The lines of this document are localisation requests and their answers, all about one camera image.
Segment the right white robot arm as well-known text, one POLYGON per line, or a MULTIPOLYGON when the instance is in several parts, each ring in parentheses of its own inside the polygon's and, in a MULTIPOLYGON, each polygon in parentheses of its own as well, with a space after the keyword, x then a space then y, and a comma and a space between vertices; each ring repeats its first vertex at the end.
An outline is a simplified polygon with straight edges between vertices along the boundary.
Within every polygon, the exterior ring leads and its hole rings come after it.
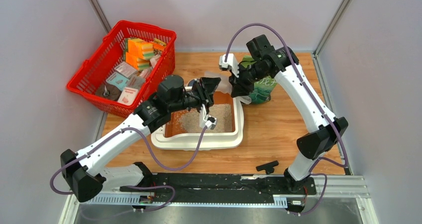
POLYGON ((284 187, 295 194, 303 188, 319 159, 340 142, 348 121, 337 117, 323 103, 289 47, 275 49, 265 35, 253 38, 246 46, 254 61, 247 67, 240 65, 231 53, 219 59, 220 69, 231 73, 231 96, 249 95, 256 82, 270 76, 291 98, 308 130, 297 139, 299 153, 284 171, 284 187))

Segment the green cat litter bag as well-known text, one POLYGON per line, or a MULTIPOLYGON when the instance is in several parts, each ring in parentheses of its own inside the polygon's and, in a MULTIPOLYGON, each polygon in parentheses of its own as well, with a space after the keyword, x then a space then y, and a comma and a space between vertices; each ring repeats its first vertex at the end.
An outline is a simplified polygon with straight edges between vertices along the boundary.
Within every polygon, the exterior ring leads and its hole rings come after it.
POLYGON ((254 89, 249 94, 251 105, 260 105, 271 100, 271 92, 277 86, 277 82, 271 76, 254 81, 254 89))

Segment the clear plastic scoop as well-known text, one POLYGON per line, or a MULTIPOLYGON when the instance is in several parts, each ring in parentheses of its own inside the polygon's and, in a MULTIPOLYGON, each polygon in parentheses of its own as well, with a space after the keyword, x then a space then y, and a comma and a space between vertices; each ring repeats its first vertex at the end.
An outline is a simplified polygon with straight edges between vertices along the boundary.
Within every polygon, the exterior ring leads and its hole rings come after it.
MULTIPOLYGON (((210 71, 205 71, 204 76, 209 77, 209 78, 220 78, 220 83, 218 84, 216 90, 219 91, 219 92, 222 92, 224 94, 231 95, 232 85, 229 83, 229 77, 227 77, 225 75, 221 75, 219 73, 210 72, 210 71)), ((249 104, 252 103, 252 98, 249 97, 248 95, 238 96, 236 98, 239 99, 242 103, 244 103, 246 105, 249 105, 249 104)))

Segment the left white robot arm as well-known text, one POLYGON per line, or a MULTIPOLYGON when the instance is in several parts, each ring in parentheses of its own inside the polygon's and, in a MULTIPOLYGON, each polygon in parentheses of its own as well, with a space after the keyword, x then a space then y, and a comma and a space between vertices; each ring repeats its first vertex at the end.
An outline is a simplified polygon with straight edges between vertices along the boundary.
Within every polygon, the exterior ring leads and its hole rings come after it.
POLYGON ((106 168, 118 154, 139 139, 146 139, 158 128, 167 124, 172 113, 196 109, 202 129, 194 153, 199 151, 205 131, 214 129, 217 119, 209 115, 214 105, 214 92, 220 78, 195 79, 190 90, 178 75, 167 76, 146 101, 143 101, 117 128, 95 143, 74 152, 70 149, 60 156, 62 174, 73 194, 81 203, 93 199, 103 188, 127 186, 141 192, 150 189, 152 178, 140 162, 120 168, 106 168))

